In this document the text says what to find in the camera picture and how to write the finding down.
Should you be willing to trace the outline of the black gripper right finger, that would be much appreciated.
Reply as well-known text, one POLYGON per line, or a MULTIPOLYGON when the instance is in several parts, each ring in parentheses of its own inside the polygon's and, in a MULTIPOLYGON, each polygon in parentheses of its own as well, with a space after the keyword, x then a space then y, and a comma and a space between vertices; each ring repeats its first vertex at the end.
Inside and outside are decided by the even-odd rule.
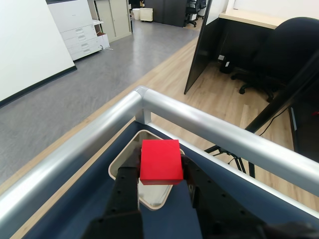
POLYGON ((182 155, 183 177, 205 239, 317 239, 319 232, 303 222, 270 225, 250 213, 214 182, 194 161, 182 155))

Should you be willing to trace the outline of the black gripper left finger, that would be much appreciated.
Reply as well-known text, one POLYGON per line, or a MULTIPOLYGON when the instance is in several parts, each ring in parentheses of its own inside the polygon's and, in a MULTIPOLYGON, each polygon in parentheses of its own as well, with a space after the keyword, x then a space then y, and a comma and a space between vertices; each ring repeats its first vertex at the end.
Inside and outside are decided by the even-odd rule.
POLYGON ((137 147, 119 167, 103 215, 90 222, 83 238, 142 239, 144 237, 138 195, 140 164, 141 148, 137 147))

